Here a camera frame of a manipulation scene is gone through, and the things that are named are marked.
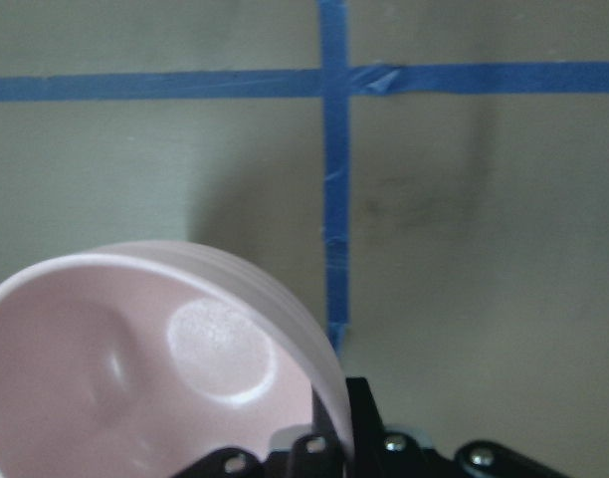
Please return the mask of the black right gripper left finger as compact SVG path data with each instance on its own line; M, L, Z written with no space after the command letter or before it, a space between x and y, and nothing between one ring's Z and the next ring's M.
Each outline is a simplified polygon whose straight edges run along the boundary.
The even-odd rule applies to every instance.
M221 448L175 473L173 478L263 477L264 465L248 450Z

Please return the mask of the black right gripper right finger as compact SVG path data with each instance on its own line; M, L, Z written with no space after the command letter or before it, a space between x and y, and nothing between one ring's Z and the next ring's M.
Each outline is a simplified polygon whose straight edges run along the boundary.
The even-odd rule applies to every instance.
M333 450L313 460L315 477L561 477L563 474L493 441L476 440L451 458L409 433L387 429L368 381L348 387L353 456Z

